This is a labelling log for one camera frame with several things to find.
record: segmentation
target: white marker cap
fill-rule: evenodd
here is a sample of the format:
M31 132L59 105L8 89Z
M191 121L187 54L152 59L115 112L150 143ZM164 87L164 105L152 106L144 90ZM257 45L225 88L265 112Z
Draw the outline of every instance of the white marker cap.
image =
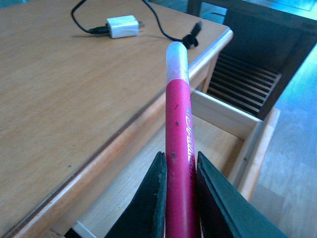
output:
M183 79L189 85L187 49L181 42L172 42L166 50L166 84Z

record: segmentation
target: white charger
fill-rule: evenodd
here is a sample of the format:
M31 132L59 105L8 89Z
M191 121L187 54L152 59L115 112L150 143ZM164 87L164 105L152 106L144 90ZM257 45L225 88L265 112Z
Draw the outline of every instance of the white charger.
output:
M134 16L119 16L107 19L111 38L138 36L139 29L144 27Z

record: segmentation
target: open drawer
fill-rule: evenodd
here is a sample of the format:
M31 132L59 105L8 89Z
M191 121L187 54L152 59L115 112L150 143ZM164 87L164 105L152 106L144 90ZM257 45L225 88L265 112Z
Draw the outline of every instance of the open drawer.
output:
M278 120L273 109L261 121L199 91L192 93L195 150L202 151L249 200ZM73 229L103 238L132 200L156 153L165 151L163 126L113 180Z

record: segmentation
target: dark slatted grille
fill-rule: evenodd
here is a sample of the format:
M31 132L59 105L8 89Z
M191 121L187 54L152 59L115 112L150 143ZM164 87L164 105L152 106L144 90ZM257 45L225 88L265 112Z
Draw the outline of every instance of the dark slatted grille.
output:
M208 94L257 115L281 73L220 53Z

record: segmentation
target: wooden floor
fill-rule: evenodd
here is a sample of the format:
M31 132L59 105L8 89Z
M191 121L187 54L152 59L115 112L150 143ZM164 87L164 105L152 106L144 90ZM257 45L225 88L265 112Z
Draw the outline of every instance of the wooden floor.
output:
M151 0L186 11L187 1ZM201 17L221 23L203 3ZM285 89L273 139L251 200L290 238L317 238L317 46Z

